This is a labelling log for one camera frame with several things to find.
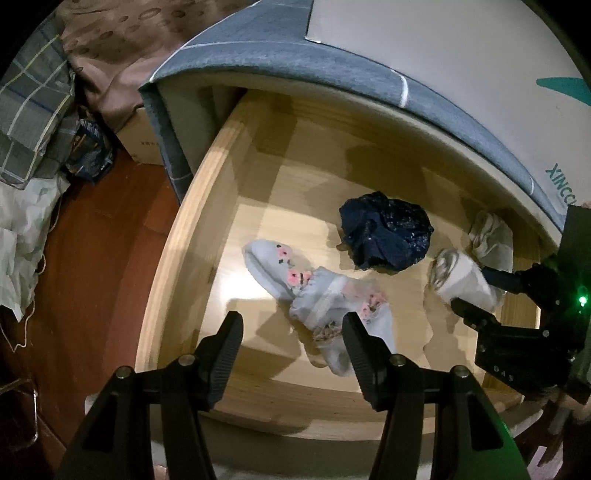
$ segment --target wooden drawer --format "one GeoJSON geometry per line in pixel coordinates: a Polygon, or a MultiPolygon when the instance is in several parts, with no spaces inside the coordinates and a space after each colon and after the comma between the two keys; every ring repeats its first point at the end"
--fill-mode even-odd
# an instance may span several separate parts
{"type": "MultiPolygon", "coordinates": [[[[205,156],[181,205],[155,275],[137,371],[191,352],[228,310],[244,318],[241,350],[213,416],[268,432],[330,440],[381,435],[357,380],[323,367],[308,330],[288,319],[247,271],[242,247],[256,238],[293,247],[312,267],[373,278],[388,295],[400,353],[421,367],[465,364],[499,410],[521,396],[473,364],[476,333],[426,288],[433,257],[467,248],[481,208],[514,232],[515,268],[538,261],[540,236],[556,238],[533,202],[482,157],[433,127],[399,114],[377,121],[316,100],[249,91],[205,156]],[[435,228],[427,258],[397,275],[354,269],[338,248],[339,207],[374,190],[422,205],[435,228]]],[[[537,308],[508,296],[504,323],[535,327],[537,308]]],[[[426,409],[425,432],[434,409],[426,409]]]]}

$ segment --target plaid fabric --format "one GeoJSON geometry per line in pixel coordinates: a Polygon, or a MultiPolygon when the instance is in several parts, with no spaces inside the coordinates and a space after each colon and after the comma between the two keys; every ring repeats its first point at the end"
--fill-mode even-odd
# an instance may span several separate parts
{"type": "Polygon", "coordinates": [[[0,180],[23,189],[42,161],[42,175],[55,175],[76,133],[73,100],[74,73],[52,14],[29,37],[0,80],[0,180]],[[62,119],[64,125],[58,129],[62,119]]]}

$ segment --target white wire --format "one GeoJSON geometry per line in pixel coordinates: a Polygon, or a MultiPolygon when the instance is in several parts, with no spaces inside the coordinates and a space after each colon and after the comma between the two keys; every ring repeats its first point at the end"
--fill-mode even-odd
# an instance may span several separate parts
{"type": "Polygon", "coordinates": [[[45,258],[45,254],[41,254],[41,258],[43,259],[43,268],[40,272],[37,272],[37,275],[41,275],[45,271],[45,267],[47,266],[47,259],[45,258]]]}
{"type": "Polygon", "coordinates": [[[57,221],[60,219],[60,209],[61,209],[61,199],[63,198],[63,196],[60,197],[59,203],[57,204],[57,215],[56,215],[56,219],[53,222],[53,225],[51,225],[49,227],[49,231],[48,233],[51,233],[53,231],[53,229],[56,227],[57,225],[57,221]]]}
{"type": "Polygon", "coordinates": [[[29,316],[25,319],[25,343],[17,343],[14,346],[14,348],[12,347],[12,344],[10,343],[10,340],[6,336],[6,333],[4,333],[4,328],[2,327],[2,322],[0,322],[0,330],[2,331],[2,335],[4,336],[4,339],[8,342],[8,346],[10,347],[10,350],[12,350],[12,353],[16,353],[17,352],[17,349],[19,347],[21,347],[21,348],[26,348],[27,347],[27,326],[29,324],[29,319],[33,316],[33,313],[35,313],[35,297],[33,297],[33,310],[31,311],[31,313],[29,314],[29,316]]]}

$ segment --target white sock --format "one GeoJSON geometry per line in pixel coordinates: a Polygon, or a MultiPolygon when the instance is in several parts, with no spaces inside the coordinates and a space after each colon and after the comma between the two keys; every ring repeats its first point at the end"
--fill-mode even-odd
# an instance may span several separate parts
{"type": "Polygon", "coordinates": [[[273,240],[254,240],[244,247],[244,262],[256,281],[277,300],[293,300],[311,276],[296,269],[291,247],[273,240]]]}
{"type": "MultiPolygon", "coordinates": [[[[494,213],[481,210],[470,229],[472,252],[483,267],[513,272],[513,232],[494,213]]],[[[491,286],[497,303],[500,304],[505,290],[491,286]]]]}
{"type": "Polygon", "coordinates": [[[395,351],[390,306],[371,282],[323,267],[299,271],[291,260],[291,248],[279,242],[255,240],[243,253],[248,271],[266,291],[278,300],[293,301],[290,317],[312,331],[314,343],[335,375],[353,373],[341,334],[343,317],[349,312],[357,312],[368,333],[395,351]]]}
{"type": "Polygon", "coordinates": [[[498,305],[476,262],[456,248],[444,249],[436,256],[429,285],[448,304],[460,298],[487,312],[494,312],[498,305]]]}

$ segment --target wooden floor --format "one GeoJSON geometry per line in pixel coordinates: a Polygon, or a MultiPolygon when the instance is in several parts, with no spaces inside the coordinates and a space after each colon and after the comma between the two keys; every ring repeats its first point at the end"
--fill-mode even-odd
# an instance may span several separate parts
{"type": "MultiPolygon", "coordinates": [[[[59,464],[84,416],[84,399],[120,365],[133,365],[154,273],[178,204],[164,168],[121,151],[97,185],[66,192],[46,245],[47,268],[35,291],[29,345],[0,352],[15,377],[40,393],[41,442],[59,464]]],[[[3,312],[12,344],[24,325],[3,312]]]]}

